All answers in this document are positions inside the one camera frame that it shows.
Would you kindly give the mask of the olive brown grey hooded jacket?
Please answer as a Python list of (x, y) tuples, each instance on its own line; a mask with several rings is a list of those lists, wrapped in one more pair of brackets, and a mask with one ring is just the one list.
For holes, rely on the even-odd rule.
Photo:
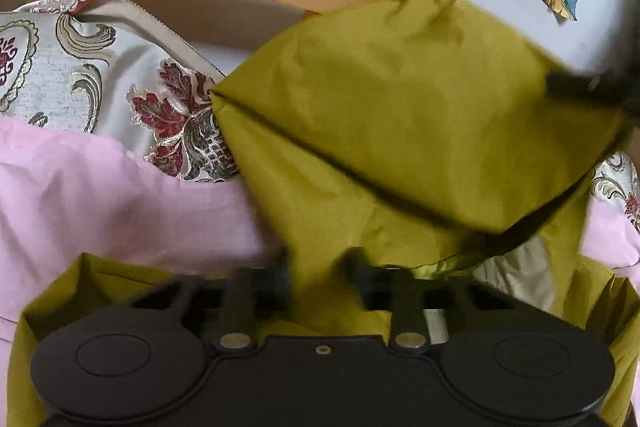
[[(461, 0), (382, 0), (288, 28), (210, 91), (262, 261), (178, 273), (79, 255), (1, 361), (9, 426), (620, 426), (639, 297), (582, 253), (618, 108)], [(388, 353), (344, 254), (427, 282), (434, 353)], [(285, 265), (250, 352), (208, 338), (236, 269)]]

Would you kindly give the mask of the floral patterned pillow right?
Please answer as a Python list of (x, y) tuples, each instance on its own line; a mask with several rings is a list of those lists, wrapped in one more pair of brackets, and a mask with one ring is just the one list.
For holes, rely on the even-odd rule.
[(602, 160), (590, 183), (589, 219), (622, 219), (639, 232), (639, 173), (618, 150)]

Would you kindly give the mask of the floral patterned pillow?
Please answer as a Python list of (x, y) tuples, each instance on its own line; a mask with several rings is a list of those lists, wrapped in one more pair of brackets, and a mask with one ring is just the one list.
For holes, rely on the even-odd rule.
[(116, 140), (174, 178), (239, 169), (210, 91), (224, 73), (128, 0), (39, 0), (1, 14), (1, 113)]
[(622, 219), (639, 232), (639, 173), (618, 150), (602, 160), (590, 183), (589, 219)]

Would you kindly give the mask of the pink bed sheet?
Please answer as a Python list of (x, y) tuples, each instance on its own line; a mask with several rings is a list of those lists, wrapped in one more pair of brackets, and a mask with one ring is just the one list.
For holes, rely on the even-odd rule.
[(1, 361), (18, 316), (81, 254), (210, 273), (280, 248), (243, 181), (183, 181), (119, 142), (1, 121)]

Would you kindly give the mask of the floral patterned pillow left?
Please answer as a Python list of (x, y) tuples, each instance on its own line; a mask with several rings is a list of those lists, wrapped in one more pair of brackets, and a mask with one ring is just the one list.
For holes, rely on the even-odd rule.
[(1, 113), (116, 140), (174, 178), (239, 169), (210, 91), (224, 73), (128, 0), (39, 0), (1, 14)]

